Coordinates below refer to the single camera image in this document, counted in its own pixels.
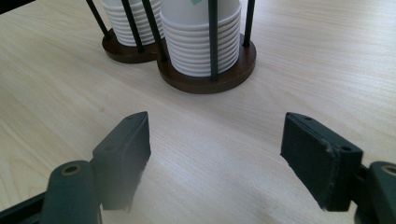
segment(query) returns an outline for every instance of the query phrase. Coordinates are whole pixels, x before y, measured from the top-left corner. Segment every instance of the stacked paper cup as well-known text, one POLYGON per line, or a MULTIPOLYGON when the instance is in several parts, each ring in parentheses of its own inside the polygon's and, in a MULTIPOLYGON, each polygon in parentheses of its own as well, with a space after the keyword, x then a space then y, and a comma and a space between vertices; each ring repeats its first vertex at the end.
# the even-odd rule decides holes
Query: stacked paper cup
MULTIPOLYGON (((241 4, 218 0, 219 73, 239 56, 241 4)), ((192 77, 210 77, 208 0, 163 0, 161 20, 172 65, 192 77)))
MULTIPOLYGON (((163 37, 163 26, 160 18, 161 2, 160 0, 150 0, 150 3, 161 37, 163 37)), ((149 45, 154 43, 154 36, 152 35, 149 20, 146 16, 142 1, 129 0, 129 4, 134 14, 134 21, 142 44, 149 45)), ((102 5, 119 42, 125 46, 135 47, 134 35, 132 34, 131 26, 126 17, 121 0, 102 0, 102 5)))

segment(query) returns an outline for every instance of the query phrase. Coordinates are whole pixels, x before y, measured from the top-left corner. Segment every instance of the wooden cup holder base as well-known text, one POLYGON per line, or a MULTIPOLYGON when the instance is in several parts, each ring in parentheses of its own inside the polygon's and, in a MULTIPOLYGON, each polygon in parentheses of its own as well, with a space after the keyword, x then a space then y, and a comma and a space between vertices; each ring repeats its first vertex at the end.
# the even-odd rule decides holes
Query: wooden cup holder base
POLYGON ((137 47, 122 45, 114 34, 113 29, 108 31, 109 39, 102 40, 102 46, 108 57, 119 63, 146 63, 157 59, 157 48, 155 43, 143 46, 144 52, 137 52, 137 47))
POLYGON ((243 47, 244 36, 240 35, 240 48, 238 61, 229 70, 219 74, 219 79, 212 81, 210 77, 190 77, 179 73, 172 65, 171 60, 161 62, 157 59, 163 80, 174 88, 189 93, 209 94, 230 90, 243 83, 253 72, 257 51, 253 42, 250 46, 243 47))

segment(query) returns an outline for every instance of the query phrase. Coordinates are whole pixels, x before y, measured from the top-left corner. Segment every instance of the metal rod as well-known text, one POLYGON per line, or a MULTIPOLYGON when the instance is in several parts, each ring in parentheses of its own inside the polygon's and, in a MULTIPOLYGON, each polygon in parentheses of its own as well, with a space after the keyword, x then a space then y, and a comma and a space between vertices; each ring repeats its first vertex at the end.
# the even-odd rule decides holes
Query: metal rod
POLYGON ((254 4, 255 0, 248 0, 247 2, 247 24, 245 26, 245 39, 244 46, 245 48, 250 46, 250 35, 251 35, 251 26, 253 23, 253 13, 254 13, 254 4))
POLYGON ((87 3, 88 3, 88 6, 91 9, 91 12, 92 12, 93 16, 96 18, 96 21, 98 22, 100 29, 102 30, 103 34, 105 35, 105 38, 106 39, 110 39, 111 36, 108 33, 107 28, 106 28, 105 24, 103 23, 102 18, 100 17, 98 10, 95 7, 95 4, 93 3, 92 0, 87 0, 87 3))
POLYGON ((218 0, 209 0, 210 80, 219 79, 218 69, 218 0))
POLYGON ((148 16, 148 23, 151 28, 151 32, 154 35, 155 44, 157 45, 157 50, 161 55, 161 62, 168 61, 166 57, 165 49, 163 48, 163 41, 161 40, 160 31, 158 30, 157 22, 155 21, 154 13, 152 12, 152 7, 149 0, 142 0, 143 7, 146 10, 146 15, 148 16))
POLYGON ((129 1, 121 1, 126 13, 126 18, 128 19, 129 25, 131 27, 132 34, 134 35, 134 42, 136 43, 137 52, 144 52, 145 48, 143 48, 142 40, 140 39, 139 32, 137 31, 136 22, 134 22, 134 14, 132 13, 131 7, 129 6, 129 1))

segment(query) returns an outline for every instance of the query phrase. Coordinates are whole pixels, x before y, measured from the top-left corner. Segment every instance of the wood grain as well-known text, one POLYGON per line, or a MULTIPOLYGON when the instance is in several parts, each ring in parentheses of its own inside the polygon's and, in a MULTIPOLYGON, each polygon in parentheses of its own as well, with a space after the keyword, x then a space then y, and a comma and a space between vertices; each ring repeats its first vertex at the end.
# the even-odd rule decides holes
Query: wood grain
POLYGON ((321 211, 279 156, 283 119, 321 121, 361 147, 365 165, 396 162, 395 10, 394 1, 257 1, 256 68, 212 95, 175 90, 155 62, 109 59, 85 1, 2 14, 0 210, 148 111, 152 156, 133 211, 104 212, 105 223, 353 223, 355 205, 321 211))

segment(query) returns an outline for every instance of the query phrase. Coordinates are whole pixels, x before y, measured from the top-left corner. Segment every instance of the screw hole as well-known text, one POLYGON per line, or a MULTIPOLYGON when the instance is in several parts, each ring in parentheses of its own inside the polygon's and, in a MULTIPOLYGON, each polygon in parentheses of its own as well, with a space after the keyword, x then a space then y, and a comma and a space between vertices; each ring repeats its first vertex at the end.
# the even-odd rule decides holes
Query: screw hole
POLYGON ((104 151, 112 151, 114 147, 105 147, 104 151))
POLYGON ((352 151, 352 148, 350 147, 341 147, 341 149, 344 151, 352 151))
POLYGON ((382 166, 382 170, 385 171, 386 173, 390 174, 390 175, 395 175, 396 176, 396 166, 384 165, 384 166, 382 166))
POLYGON ((74 175, 81 170, 81 166, 79 165, 69 165, 62 169, 62 175, 74 175))

